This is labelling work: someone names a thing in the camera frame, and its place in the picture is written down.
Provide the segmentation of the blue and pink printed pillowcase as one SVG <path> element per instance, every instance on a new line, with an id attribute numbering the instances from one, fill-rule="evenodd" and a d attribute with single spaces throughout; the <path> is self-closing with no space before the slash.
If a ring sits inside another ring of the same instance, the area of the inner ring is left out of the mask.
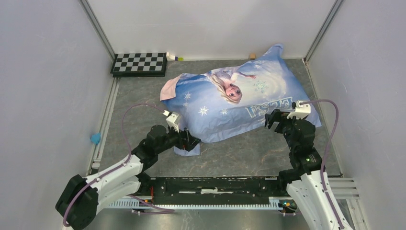
<path id="1" fill-rule="evenodd" d="M 257 58 L 203 74 L 183 73 L 165 83 L 160 101 L 180 115 L 180 128 L 202 143 L 213 143 L 264 125 L 275 109 L 290 111 L 309 96 L 275 44 Z"/>

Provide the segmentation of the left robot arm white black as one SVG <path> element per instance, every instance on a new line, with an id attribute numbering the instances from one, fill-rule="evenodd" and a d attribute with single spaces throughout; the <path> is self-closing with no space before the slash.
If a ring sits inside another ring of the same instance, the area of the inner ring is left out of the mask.
<path id="1" fill-rule="evenodd" d="M 200 142 L 187 129 L 153 126 L 121 161 L 86 177 L 77 174 L 70 178 L 55 206 L 63 225 L 82 230 L 110 203 L 134 193 L 147 194 L 150 181 L 138 176 L 158 161 L 160 153 L 173 147 L 191 151 Z"/>

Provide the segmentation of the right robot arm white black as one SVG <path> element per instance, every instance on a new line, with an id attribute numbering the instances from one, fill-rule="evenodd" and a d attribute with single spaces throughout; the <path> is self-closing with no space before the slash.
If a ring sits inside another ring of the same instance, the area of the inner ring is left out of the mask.
<path id="1" fill-rule="evenodd" d="M 310 229 L 350 230 L 352 227 L 332 192 L 323 160 L 314 147 L 316 127 L 278 109 L 265 115 L 266 128 L 274 123 L 275 132 L 287 142 L 292 166 L 279 172 L 277 191 L 293 199 Z"/>

